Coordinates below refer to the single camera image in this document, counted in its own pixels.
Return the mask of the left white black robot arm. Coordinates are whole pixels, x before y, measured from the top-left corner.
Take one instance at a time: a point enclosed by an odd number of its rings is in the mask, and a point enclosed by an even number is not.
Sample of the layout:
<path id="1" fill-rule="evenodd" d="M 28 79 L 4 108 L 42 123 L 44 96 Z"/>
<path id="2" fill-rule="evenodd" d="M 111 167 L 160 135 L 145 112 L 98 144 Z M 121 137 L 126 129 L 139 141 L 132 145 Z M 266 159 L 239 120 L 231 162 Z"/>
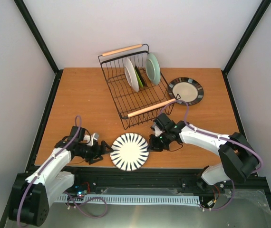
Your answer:
<path id="1" fill-rule="evenodd" d="M 103 159 L 113 152 L 105 141 L 98 141 L 98 134 L 86 134 L 86 129 L 72 126 L 70 134 L 58 141 L 46 161 L 25 179 L 18 175 L 12 186 L 9 199 L 8 218 L 19 225 L 41 226 L 55 200 L 68 188 L 77 191 L 82 179 L 63 168 L 74 157 L 88 164 Z"/>

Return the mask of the mint green flower plate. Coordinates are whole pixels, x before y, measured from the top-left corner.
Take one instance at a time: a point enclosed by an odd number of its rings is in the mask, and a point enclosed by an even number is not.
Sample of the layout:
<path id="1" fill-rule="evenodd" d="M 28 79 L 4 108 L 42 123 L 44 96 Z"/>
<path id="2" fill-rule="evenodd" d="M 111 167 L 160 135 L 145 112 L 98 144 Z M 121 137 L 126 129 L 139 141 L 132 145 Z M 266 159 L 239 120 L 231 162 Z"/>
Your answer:
<path id="1" fill-rule="evenodd" d="M 154 85 L 158 85 L 161 80 L 161 71 L 158 60 L 153 53 L 149 53 L 147 55 L 145 61 L 145 70 L 147 77 L 151 81 L 151 83 L 153 83 Z"/>

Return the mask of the black rimmed beige plate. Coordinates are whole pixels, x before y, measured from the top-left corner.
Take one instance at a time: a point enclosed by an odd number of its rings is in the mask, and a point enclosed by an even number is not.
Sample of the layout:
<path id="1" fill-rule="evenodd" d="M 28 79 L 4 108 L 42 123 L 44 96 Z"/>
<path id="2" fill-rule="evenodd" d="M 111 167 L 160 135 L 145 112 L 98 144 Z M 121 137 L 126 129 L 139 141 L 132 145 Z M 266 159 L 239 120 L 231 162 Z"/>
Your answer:
<path id="1" fill-rule="evenodd" d="M 204 89 L 201 84 L 188 77 L 179 77 L 172 80 L 166 90 L 170 98 L 185 101 L 188 105 L 201 102 L 204 96 Z"/>

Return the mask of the dark red flower plate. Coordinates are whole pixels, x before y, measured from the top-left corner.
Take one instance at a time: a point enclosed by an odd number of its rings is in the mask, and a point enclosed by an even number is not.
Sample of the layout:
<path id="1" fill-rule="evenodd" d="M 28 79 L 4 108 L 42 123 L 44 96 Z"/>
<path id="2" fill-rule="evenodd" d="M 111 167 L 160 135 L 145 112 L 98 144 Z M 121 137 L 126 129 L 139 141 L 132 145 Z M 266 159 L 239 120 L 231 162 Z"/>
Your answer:
<path id="1" fill-rule="evenodd" d="M 139 76 L 139 78 L 141 80 L 142 85 L 147 86 L 147 83 L 146 83 L 145 79 L 143 78 L 143 76 L 142 76 L 140 70 L 138 69 L 138 67 L 135 67 L 135 70 L 138 73 L 138 76 Z"/>

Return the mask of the black wire dish rack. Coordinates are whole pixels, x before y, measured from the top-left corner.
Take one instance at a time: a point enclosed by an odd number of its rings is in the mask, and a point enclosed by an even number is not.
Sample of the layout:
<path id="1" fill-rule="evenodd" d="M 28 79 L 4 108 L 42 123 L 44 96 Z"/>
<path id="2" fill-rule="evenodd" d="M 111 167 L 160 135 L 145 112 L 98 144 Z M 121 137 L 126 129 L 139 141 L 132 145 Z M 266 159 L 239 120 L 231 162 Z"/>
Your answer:
<path id="1" fill-rule="evenodd" d="M 168 82 L 163 75 L 158 85 L 154 85 L 148 79 L 145 61 L 149 53 L 148 44 L 139 44 L 98 56 L 105 81 L 125 130 L 155 119 L 162 108 L 158 107 L 133 117 L 128 117 L 129 114 L 170 100 L 167 93 Z M 132 64 L 139 69 L 146 83 L 145 86 L 139 88 L 138 92 L 134 91 L 127 82 L 124 73 L 124 61 L 127 59 L 130 59 Z"/>

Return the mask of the plain lime green plate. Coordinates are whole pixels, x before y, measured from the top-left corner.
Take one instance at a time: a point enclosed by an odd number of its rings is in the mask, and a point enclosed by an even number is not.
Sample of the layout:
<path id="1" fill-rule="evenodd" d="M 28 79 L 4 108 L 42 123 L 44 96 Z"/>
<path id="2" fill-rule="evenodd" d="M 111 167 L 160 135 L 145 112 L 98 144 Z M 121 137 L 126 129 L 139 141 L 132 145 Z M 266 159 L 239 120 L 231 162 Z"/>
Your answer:
<path id="1" fill-rule="evenodd" d="M 136 76 L 137 76 L 137 80 L 138 80 L 140 88 L 144 88 L 143 80 L 137 66 L 135 66 L 135 72 L 136 72 Z"/>

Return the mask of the green striped rim plate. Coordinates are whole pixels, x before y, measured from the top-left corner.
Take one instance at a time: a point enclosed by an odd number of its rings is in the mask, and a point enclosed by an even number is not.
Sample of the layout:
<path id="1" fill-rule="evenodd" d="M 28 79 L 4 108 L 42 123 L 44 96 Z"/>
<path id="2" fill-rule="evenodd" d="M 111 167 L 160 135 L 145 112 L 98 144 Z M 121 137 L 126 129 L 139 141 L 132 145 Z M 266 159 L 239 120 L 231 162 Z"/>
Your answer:
<path id="1" fill-rule="evenodd" d="M 146 139 L 137 133 L 125 133 L 115 139 L 110 153 L 112 163 L 122 171 L 140 169 L 148 160 Z"/>

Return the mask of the red and teal flower plate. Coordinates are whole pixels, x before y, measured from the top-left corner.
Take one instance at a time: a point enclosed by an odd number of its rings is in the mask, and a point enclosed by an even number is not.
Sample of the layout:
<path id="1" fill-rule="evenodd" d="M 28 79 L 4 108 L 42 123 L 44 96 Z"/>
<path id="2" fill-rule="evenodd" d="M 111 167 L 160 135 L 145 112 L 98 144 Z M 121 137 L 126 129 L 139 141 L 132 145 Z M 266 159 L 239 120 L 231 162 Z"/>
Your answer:
<path id="1" fill-rule="evenodd" d="M 135 69 L 129 58 L 126 58 L 124 61 L 124 73 L 127 79 L 127 82 L 135 92 L 139 92 L 139 84 L 136 77 Z"/>

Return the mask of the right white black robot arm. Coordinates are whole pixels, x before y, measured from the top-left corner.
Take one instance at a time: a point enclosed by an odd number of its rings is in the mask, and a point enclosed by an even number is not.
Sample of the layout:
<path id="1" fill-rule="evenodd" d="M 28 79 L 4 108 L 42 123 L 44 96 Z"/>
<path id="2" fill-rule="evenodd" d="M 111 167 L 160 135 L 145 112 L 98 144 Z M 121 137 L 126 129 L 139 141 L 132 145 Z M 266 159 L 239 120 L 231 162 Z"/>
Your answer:
<path id="1" fill-rule="evenodd" d="M 219 164 L 207 166 L 199 175 L 199 180 L 207 185 L 223 181 L 244 183 L 262 166 L 261 157 L 240 133 L 213 133 L 186 121 L 175 123 L 166 114 L 160 114 L 154 119 L 152 130 L 154 133 L 149 136 L 148 147 L 151 151 L 169 150 L 170 144 L 177 142 L 191 144 L 219 156 Z"/>

